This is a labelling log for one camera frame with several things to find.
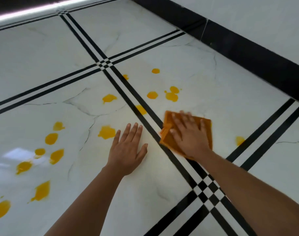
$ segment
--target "tile floor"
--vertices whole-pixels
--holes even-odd
[[[299,103],[131,0],[32,18],[0,28],[0,236],[42,236],[105,165],[103,127],[128,122],[148,154],[101,235],[253,235],[199,164],[159,146],[166,110],[212,119],[215,152],[299,203]]]

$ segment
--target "wall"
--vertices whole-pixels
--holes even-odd
[[[299,0],[171,0],[299,64]]]

